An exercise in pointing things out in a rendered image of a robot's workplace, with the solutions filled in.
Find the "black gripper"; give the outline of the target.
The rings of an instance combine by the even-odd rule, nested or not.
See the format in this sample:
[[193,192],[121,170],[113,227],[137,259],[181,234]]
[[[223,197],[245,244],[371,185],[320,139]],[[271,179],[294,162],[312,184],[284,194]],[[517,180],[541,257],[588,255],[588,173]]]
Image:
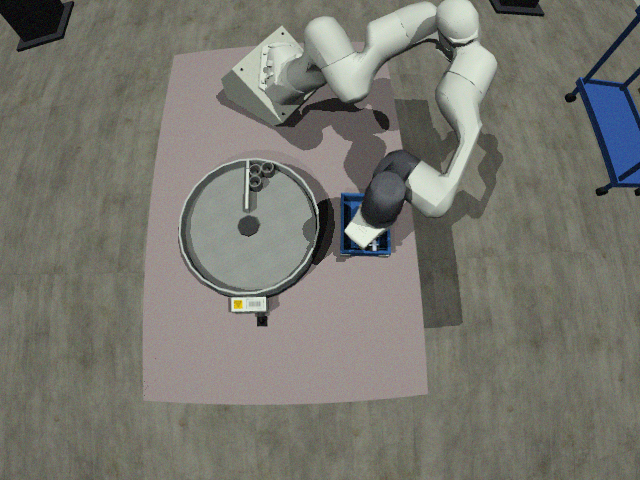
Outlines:
[[376,241],[379,240],[379,237],[377,237],[369,246],[367,246],[365,249],[361,248],[361,250],[365,250],[365,251],[369,251],[368,249],[370,249],[370,251],[379,251],[380,248],[378,246],[378,243],[376,244]]

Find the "grey metal bushing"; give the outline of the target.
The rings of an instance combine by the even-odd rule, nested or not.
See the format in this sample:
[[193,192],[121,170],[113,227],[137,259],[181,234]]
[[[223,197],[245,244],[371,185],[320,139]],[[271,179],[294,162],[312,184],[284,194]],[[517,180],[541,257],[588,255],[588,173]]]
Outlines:
[[[272,170],[269,171],[269,172],[265,172],[265,169],[267,169],[267,168],[271,168]],[[263,163],[262,166],[261,166],[261,170],[262,170],[263,176],[266,177],[266,178],[271,178],[275,174],[274,165],[271,162]]]
[[[252,186],[252,184],[253,184],[254,182],[260,182],[260,183],[259,183],[257,186]],[[251,184],[250,184],[250,183],[251,183]],[[259,192],[259,191],[262,189],[262,187],[263,187],[263,184],[262,184],[261,178],[260,178],[259,176],[256,176],[256,175],[254,175],[254,176],[250,177],[250,179],[249,179],[249,185],[250,185],[250,187],[251,187],[251,190],[252,190],[252,191],[254,191],[254,192]]]
[[259,165],[254,164],[249,168],[249,173],[250,173],[251,177],[254,176],[254,174],[252,174],[254,171],[260,171],[258,174],[255,174],[255,175],[259,176],[260,178],[263,177],[263,173],[262,173],[261,167]]

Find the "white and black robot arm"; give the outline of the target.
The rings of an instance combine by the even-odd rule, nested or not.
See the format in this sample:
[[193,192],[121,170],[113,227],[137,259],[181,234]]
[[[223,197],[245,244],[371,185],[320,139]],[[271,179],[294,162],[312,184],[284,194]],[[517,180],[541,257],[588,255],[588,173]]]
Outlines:
[[361,248],[391,229],[405,200],[427,218],[442,217],[451,208],[482,128],[480,105],[497,72],[494,55],[481,46],[481,34],[479,14],[470,1],[444,0],[438,7],[423,1],[369,22],[362,54],[329,16],[308,23],[303,52],[283,42],[262,47],[258,88],[280,105],[293,104],[326,83],[341,102],[361,102],[384,63],[422,43],[435,43],[451,62],[435,90],[439,110],[458,141],[446,172],[404,149],[381,159],[372,179],[380,174],[344,231]]

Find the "blue crate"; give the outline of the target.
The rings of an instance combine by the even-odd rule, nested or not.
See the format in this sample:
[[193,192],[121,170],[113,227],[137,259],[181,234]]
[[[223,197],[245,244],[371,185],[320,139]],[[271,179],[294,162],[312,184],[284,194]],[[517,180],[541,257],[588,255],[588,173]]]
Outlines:
[[[351,220],[357,213],[360,204],[363,201],[363,193],[346,193],[341,196],[341,245],[340,245],[340,257],[350,256],[378,256],[388,258],[391,254],[391,237],[390,229],[383,235],[379,236],[379,240],[376,241],[380,248],[379,251],[365,251],[361,250],[359,246],[353,242],[345,233],[345,229]],[[387,243],[388,238],[388,243]],[[350,254],[352,253],[352,254]]]

